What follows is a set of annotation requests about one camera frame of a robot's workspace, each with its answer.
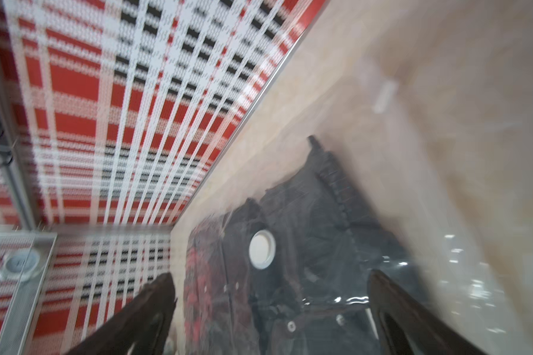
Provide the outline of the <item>red black plaid shirt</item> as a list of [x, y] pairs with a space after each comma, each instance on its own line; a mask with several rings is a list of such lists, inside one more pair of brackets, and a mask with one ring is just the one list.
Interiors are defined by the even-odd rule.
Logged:
[[184, 279], [187, 354], [229, 354], [231, 311], [221, 222], [207, 218], [190, 233]]

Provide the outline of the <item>dark pinstriped shirt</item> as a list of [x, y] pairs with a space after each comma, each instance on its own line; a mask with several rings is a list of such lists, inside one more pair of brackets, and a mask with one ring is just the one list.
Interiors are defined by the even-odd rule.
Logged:
[[302, 168], [227, 216], [234, 354], [376, 354], [367, 280], [431, 298], [407, 247], [315, 137]]

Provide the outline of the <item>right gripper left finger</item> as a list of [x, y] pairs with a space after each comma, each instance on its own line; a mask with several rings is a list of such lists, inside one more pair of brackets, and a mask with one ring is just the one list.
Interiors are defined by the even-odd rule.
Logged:
[[158, 275], [69, 354], [163, 354], [176, 310], [170, 272]]

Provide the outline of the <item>clear plastic vacuum bag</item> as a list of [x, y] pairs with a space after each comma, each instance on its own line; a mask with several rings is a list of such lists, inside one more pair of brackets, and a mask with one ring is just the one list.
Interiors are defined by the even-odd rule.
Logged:
[[178, 230], [185, 354], [533, 354], [398, 82], [369, 60]]

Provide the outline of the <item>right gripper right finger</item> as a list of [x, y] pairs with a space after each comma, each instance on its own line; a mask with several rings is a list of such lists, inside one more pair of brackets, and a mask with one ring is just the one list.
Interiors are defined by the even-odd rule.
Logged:
[[483, 354], [380, 270], [367, 286], [382, 354]]

